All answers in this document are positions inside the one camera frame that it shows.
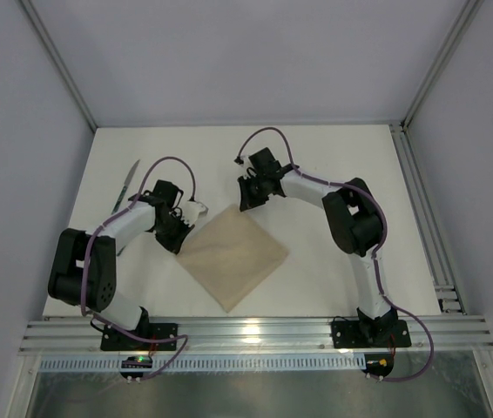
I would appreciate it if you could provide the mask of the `beige cloth napkin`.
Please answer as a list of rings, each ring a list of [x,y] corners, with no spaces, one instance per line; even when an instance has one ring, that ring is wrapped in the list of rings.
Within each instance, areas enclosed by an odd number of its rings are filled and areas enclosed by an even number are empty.
[[[284,245],[231,205],[185,241],[177,261],[229,313],[288,255]]]

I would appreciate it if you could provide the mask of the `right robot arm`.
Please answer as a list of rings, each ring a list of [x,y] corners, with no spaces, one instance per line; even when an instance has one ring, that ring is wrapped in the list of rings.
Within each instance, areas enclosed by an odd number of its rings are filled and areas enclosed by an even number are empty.
[[[398,313],[387,301],[381,278],[387,226],[364,180],[318,179],[295,165],[282,165],[267,148],[238,156],[235,163],[246,168],[238,178],[242,212],[265,205],[272,195],[302,200],[324,211],[333,241],[349,257],[355,275],[359,298],[355,338],[367,347],[390,343]]]

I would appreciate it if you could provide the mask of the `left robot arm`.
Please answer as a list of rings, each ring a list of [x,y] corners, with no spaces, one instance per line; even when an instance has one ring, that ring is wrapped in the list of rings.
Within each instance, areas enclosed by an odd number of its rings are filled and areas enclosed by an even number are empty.
[[[118,255],[143,233],[151,233],[167,252],[177,254],[207,207],[194,197],[182,202],[183,191],[159,180],[151,191],[138,192],[129,205],[114,213],[94,230],[63,230],[48,282],[54,300],[79,307],[102,322],[103,336],[134,349],[145,345],[172,344],[175,330],[167,337],[155,330],[148,311],[125,297],[117,288]]]

